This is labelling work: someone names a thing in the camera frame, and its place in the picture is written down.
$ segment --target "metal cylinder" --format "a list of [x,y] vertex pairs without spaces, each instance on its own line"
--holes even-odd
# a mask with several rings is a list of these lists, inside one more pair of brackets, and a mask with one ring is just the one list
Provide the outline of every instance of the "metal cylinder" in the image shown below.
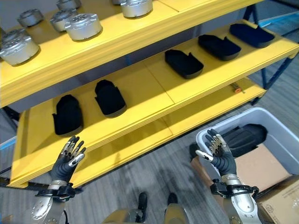
[[65,23],[68,22],[71,17],[75,16],[76,14],[77,11],[74,8],[62,9],[52,16],[50,22],[56,31],[61,32],[65,30]]
[[84,40],[98,34],[103,28],[96,14],[78,14],[65,23],[71,39]]
[[122,13],[125,17],[138,17],[153,10],[152,0],[125,0],[121,1]]
[[6,43],[10,40],[16,39],[16,38],[22,38],[23,36],[29,36],[29,34],[26,32],[25,29],[14,29],[2,36],[2,42]]
[[0,57],[11,65],[20,64],[35,55],[39,46],[28,35],[23,35],[4,42]]
[[59,0],[56,2],[56,5],[61,10],[66,8],[80,8],[82,3],[80,0]]
[[43,14],[38,9],[30,9],[20,14],[17,21],[23,27],[31,27],[43,20]]

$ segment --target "blue metal frame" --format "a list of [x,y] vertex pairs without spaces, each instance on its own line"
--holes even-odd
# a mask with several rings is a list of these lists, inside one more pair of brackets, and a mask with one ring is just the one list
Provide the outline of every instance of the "blue metal frame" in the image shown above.
[[[250,19],[251,14],[253,15],[254,23],[258,25],[258,18],[257,18],[257,12],[256,12],[256,6],[250,5],[246,8],[246,11],[244,13],[243,19],[248,20]],[[279,67],[279,69],[274,73],[274,75],[270,78],[270,80],[267,82],[266,77],[266,68],[261,69],[261,75],[262,75],[262,81],[263,81],[263,88],[265,90],[268,90],[273,86],[273,84],[276,82],[276,80],[280,77],[280,75],[284,72],[284,70],[289,66],[289,64],[292,62],[293,58],[287,58],[282,63],[282,65]],[[256,104],[260,100],[259,97],[256,97],[252,102],[251,105]]]

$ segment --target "black cable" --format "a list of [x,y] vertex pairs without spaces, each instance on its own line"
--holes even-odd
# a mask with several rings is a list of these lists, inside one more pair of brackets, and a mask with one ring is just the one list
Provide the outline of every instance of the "black cable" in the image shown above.
[[7,171],[9,171],[9,170],[11,170],[11,167],[8,167],[8,168],[6,168],[6,169],[0,171],[0,175],[3,174],[3,173],[5,173],[5,172],[7,172]]
[[66,210],[64,210],[64,215],[65,215],[65,224],[70,224],[67,218]]

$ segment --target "black foam insert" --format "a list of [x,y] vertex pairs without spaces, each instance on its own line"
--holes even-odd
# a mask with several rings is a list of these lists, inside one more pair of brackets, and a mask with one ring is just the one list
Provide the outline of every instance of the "black foam insert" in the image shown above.
[[214,35],[202,35],[198,37],[198,44],[213,56],[223,61],[236,58],[241,48],[231,42],[227,37],[224,40]]
[[190,79],[198,76],[204,65],[191,53],[186,55],[180,50],[165,52],[165,61],[183,78]]
[[246,24],[233,24],[230,26],[231,34],[255,48],[265,48],[274,39],[274,35],[263,30],[259,26],[254,29]]
[[119,89],[108,80],[101,80],[95,87],[95,97],[104,115],[115,113],[126,106]]
[[79,127],[83,127],[82,111],[79,102],[72,95],[65,95],[56,105],[53,114],[55,133],[66,135]]

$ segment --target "cardboard box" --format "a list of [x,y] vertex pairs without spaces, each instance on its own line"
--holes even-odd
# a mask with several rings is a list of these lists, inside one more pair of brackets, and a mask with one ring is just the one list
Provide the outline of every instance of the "cardboard box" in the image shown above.
[[275,224],[299,224],[299,175],[282,182],[257,200]]
[[260,192],[291,176],[264,144],[236,158],[235,162],[240,181],[257,186]]

